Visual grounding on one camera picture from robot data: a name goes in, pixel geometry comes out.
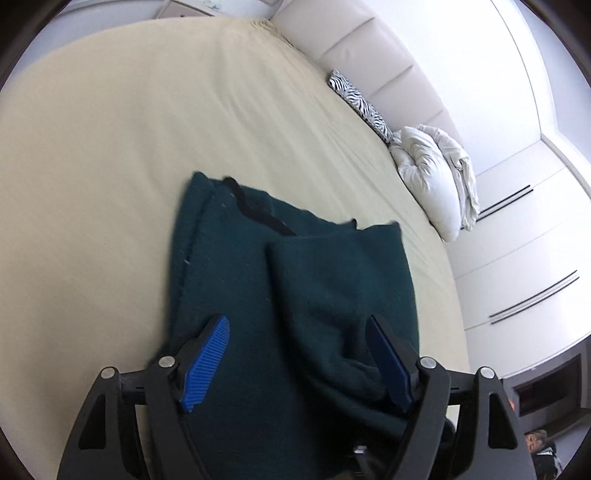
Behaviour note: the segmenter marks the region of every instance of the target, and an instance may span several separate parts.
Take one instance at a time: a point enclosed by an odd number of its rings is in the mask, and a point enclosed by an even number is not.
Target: nightstand
[[[230,17],[271,18],[282,0],[170,0],[160,11],[160,18]]]

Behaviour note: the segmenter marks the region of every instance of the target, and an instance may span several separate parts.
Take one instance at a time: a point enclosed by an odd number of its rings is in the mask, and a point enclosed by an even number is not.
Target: drawer
[[[535,297],[575,270],[579,275],[591,277],[590,238],[591,204],[588,204],[581,215],[458,278],[456,287],[464,328],[498,319],[499,315],[495,315],[498,312]]]
[[[563,352],[591,333],[591,282],[581,276],[557,294],[499,323],[466,332],[470,368],[508,377]]]
[[[455,278],[498,260],[552,230],[581,211],[590,200],[566,169],[544,180],[514,203],[461,231],[446,244]]]
[[[476,177],[480,209],[485,210],[524,187],[535,187],[563,168],[562,161],[544,142],[536,142]]]
[[[158,18],[176,18],[176,17],[212,17],[218,15],[205,4],[194,2],[195,6],[185,5],[182,2],[169,2],[158,14]]]

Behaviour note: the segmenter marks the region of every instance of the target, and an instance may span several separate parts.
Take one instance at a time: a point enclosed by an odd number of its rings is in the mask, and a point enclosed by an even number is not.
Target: black strap
[[[282,236],[297,236],[293,230],[291,230],[277,217],[274,217],[270,213],[258,210],[250,206],[248,204],[248,200],[246,199],[246,194],[244,193],[244,190],[242,190],[242,187],[238,184],[236,180],[234,180],[231,177],[226,177],[225,179],[223,179],[222,184],[226,186],[230,190],[230,192],[232,192],[232,195],[234,195],[234,197],[236,198],[238,210],[240,210],[240,213],[243,214],[246,218],[249,218],[250,220],[260,223],[262,225],[265,225]]]

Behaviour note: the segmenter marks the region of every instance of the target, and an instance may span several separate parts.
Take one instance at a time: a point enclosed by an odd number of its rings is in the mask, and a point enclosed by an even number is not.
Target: white duvet
[[[389,146],[398,173],[446,242],[472,230],[479,213],[476,177],[466,151],[443,130],[403,127]]]

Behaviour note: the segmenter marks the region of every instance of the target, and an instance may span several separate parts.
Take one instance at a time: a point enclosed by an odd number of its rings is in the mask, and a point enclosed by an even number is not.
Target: fireplace
[[[549,436],[589,413],[590,338],[569,350],[503,380],[524,433],[543,428]]]

